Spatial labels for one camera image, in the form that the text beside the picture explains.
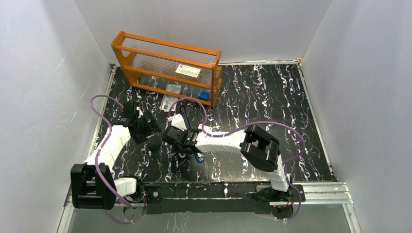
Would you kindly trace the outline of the blue stapler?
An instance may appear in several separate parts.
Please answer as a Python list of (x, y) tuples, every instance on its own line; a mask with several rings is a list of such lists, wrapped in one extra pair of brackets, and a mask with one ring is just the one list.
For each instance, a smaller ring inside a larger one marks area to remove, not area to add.
[[(183, 117), (186, 128), (191, 129), (191, 124), (189, 122), (189, 117), (188, 117), (186, 109), (183, 105), (179, 106), (179, 112), (180, 112), (181, 116)], [(202, 163), (205, 160), (204, 156), (201, 153), (195, 152), (194, 157), (195, 157), (195, 159), (198, 163)]]

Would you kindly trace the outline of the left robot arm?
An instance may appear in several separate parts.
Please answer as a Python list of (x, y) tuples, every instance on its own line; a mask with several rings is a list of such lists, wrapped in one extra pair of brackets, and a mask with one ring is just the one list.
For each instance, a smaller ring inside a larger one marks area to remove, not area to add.
[(71, 168), (73, 206), (78, 209), (110, 210), (118, 200), (130, 205), (126, 196), (133, 202), (143, 200), (145, 189), (141, 179), (131, 175), (115, 179), (113, 166), (130, 140), (141, 144), (160, 131), (150, 110), (141, 110), (136, 102), (125, 103), (121, 114), (109, 123), (104, 138), (92, 155)]

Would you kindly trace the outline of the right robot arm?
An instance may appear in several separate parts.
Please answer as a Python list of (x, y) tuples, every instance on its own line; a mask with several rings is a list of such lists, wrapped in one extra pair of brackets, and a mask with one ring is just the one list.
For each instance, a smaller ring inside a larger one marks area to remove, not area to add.
[(264, 172), (269, 187), (257, 188), (252, 198), (258, 202), (293, 200), (290, 177), (284, 171), (280, 155), (280, 142), (258, 125), (247, 125), (236, 132), (214, 132), (208, 126), (188, 128), (181, 114), (168, 118), (162, 141), (171, 145), (176, 152), (205, 154), (207, 152), (228, 152), (242, 155), (255, 169)]

